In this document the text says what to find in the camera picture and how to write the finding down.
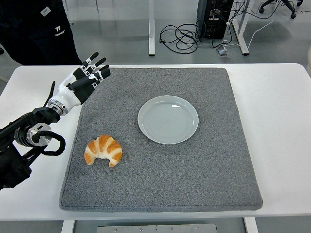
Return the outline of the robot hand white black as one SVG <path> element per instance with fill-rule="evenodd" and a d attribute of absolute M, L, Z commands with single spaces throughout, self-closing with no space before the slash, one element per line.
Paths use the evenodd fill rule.
<path fill-rule="evenodd" d="M 100 67 L 106 58 L 96 63 L 92 61 L 99 55 L 98 52 L 87 58 L 80 66 L 76 67 L 59 85 L 58 92 L 48 100 L 48 107 L 64 116 L 74 106 L 79 106 L 94 92 L 95 88 L 108 76 L 109 65 Z"/>

